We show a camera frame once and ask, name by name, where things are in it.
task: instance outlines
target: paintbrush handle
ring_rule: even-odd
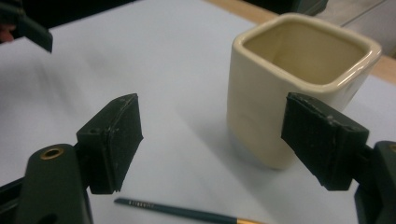
[[[215,213],[191,210],[181,207],[174,207],[158,203],[148,203],[141,202],[132,199],[118,198],[114,201],[115,203],[120,203],[124,205],[129,205],[132,207],[144,208],[156,212],[162,212],[166,214],[171,214],[179,217],[189,217],[197,220],[202,220],[206,222],[219,223],[219,224],[258,224],[259,222],[250,221],[246,219],[240,219],[236,217],[227,217],[224,215],[219,215]]]

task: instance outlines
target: clamp jaw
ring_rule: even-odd
[[[52,52],[52,34],[26,16],[20,0],[0,1],[0,23],[16,25],[21,36],[26,36],[41,48]]]
[[[38,150],[24,178],[0,188],[0,223],[92,224],[86,188],[92,194],[120,191],[143,139],[137,95],[111,101],[77,137],[75,146]]]
[[[281,137],[327,190],[360,185],[355,204],[360,224],[396,223],[396,143],[367,147],[359,123],[299,93],[289,93]]]

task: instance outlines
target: white table surface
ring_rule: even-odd
[[[0,46],[0,185],[42,147],[76,143],[109,101],[136,92],[145,139],[121,192],[91,195],[96,224],[202,223],[118,206],[133,197],[268,223],[357,223],[353,183],[329,192],[296,161],[252,165],[233,149],[225,113],[233,39],[254,24],[203,1],[145,0],[52,29],[53,53]],[[396,140],[396,88],[369,77],[345,113],[372,146]]]

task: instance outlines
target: square cup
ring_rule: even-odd
[[[235,145],[268,167],[289,167],[295,155],[280,138],[288,93],[341,111],[380,53],[365,36],[294,13],[242,33],[233,42],[227,99]]]

